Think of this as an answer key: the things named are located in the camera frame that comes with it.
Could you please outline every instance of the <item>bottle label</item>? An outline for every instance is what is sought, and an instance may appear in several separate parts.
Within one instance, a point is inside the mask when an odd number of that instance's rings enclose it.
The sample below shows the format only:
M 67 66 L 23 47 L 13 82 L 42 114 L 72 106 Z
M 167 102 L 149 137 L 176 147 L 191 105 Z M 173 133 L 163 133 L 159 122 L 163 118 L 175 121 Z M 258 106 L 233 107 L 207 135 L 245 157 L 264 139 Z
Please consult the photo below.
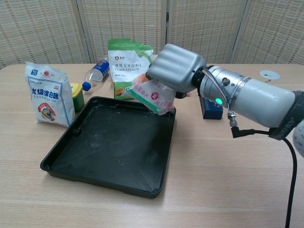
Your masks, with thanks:
M 101 59 L 97 62 L 97 64 L 93 67 L 93 69 L 99 70 L 103 74 L 103 76 L 105 76 L 106 73 L 109 72 L 110 67 L 107 61 Z

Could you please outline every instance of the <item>blue bottle cap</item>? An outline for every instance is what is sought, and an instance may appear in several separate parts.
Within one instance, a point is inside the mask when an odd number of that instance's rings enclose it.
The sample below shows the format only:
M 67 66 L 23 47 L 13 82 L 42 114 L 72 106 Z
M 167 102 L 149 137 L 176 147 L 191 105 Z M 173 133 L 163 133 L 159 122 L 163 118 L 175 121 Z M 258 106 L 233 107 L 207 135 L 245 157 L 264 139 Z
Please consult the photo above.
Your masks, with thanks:
M 91 84 L 90 84 L 90 83 L 84 82 L 84 83 L 82 84 L 82 89 L 83 89 L 83 90 L 89 91 L 90 88 L 91 88 Z

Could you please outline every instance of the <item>black cable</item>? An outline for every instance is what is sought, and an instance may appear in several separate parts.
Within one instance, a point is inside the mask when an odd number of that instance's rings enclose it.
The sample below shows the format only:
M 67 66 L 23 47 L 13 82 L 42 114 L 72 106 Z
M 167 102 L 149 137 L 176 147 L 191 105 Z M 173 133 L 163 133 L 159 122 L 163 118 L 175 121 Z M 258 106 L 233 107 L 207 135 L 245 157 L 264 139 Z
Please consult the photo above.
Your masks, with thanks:
M 266 132 L 266 131 L 254 130 L 254 133 L 269 135 L 269 132 Z M 293 158 L 293 175 L 292 175 L 292 178 L 291 178 L 290 191 L 289 191 L 289 197 L 288 197 L 288 205 L 287 205 L 286 223 L 285 223 L 285 228 L 289 228 L 290 218 L 291 218 L 291 208 L 292 208 L 294 192 L 295 192 L 295 180 L 296 180 L 296 172 L 297 172 L 297 168 L 298 168 L 298 163 L 297 163 L 297 159 L 296 159 L 295 150 L 294 150 L 292 144 L 286 138 L 283 139 L 283 141 L 287 144 L 288 148 L 290 149 L 291 156 Z

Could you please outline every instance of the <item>wicker folding screen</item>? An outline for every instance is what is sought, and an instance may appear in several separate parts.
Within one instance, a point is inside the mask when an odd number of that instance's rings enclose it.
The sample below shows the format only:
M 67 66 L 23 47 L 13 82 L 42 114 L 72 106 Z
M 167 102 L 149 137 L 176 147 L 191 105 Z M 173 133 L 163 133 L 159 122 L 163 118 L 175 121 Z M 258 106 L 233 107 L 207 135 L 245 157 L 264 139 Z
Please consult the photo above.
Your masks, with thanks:
M 81 19 L 92 46 L 93 61 L 107 54 L 107 42 L 111 38 L 130 38 L 149 44 L 155 53 L 165 44 L 165 0 L 78 2 L 82 4 L 84 18 Z
M 168 42 L 197 52 L 208 63 L 229 61 L 244 0 L 170 0 Z
M 234 63 L 304 63 L 304 1 L 252 0 Z
M 85 63 L 71 1 L 0 1 L 0 69 L 24 61 Z

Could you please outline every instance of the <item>yellow container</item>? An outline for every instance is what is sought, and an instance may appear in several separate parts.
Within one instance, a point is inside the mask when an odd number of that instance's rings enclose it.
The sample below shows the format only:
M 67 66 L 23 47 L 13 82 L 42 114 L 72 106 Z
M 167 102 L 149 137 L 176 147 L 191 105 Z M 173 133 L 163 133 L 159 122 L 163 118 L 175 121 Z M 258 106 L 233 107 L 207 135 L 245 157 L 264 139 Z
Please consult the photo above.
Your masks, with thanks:
M 85 105 L 84 95 L 82 93 L 82 85 L 78 83 L 70 83 L 72 89 L 72 98 L 75 112 L 79 112 Z

